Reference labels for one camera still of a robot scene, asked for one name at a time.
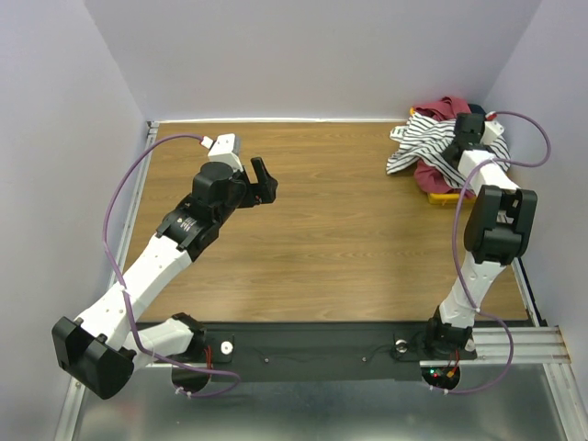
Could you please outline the black white striped tank top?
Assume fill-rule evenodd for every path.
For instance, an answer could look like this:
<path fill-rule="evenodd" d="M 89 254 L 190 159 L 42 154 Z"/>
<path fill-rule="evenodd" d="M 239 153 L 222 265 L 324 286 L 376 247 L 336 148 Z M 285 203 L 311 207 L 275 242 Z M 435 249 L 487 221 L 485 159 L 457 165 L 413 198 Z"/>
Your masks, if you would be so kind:
<path fill-rule="evenodd" d="M 405 125 L 394 128 L 390 138 L 396 141 L 399 147 L 387 160 L 386 174 L 399 173 L 421 162 L 440 174 L 439 181 L 447 187 L 446 192 L 461 189 L 465 183 L 465 176 L 458 171 L 458 164 L 448 164 L 443 158 L 443 151 L 454 138 L 455 122 L 456 118 L 437 121 L 415 113 L 409 117 Z M 486 151 L 498 158 L 510 157 L 503 136 L 486 146 Z"/>

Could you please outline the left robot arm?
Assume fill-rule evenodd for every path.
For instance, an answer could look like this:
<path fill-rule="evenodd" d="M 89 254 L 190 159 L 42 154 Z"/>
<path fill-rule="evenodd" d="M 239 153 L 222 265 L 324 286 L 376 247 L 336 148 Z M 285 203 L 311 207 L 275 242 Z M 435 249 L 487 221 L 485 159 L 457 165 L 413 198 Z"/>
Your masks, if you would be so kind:
<path fill-rule="evenodd" d="M 257 180 L 220 161 L 203 164 L 191 192 L 164 216 L 143 252 L 91 307 L 51 329 L 59 367 L 97 397 L 120 392 L 132 374 L 155 360 L 180 366 L 182 361 L 211 360 L 204 325 L 180 312 L 144 329 L 137 319 L 162 290 L 191 266 L 219 237 L 236 209 L 271 204 L 278 181 L 262 158 L 251 161 Z"/>

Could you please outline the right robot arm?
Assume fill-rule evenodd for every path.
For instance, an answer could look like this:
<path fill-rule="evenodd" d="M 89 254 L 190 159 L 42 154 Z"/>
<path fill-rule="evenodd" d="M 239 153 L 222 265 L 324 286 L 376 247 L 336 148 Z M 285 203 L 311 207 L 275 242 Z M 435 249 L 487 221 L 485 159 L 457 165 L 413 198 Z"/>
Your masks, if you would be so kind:
<path fill-rule="evenodd" d="M 496 128 L 494 115 L 459 113 L 454 139 L 443 157 L 465 178 L 475 195 L 463 234 L 466 254 L 454 260 L 458 276 L 448 296 L 429 319 L 423 348 L 433 358 L 474 350 L 473 326 L 493 281 L 521 257 L 529 243 L 537 193 L 520 188 L 483 139 Z"/>

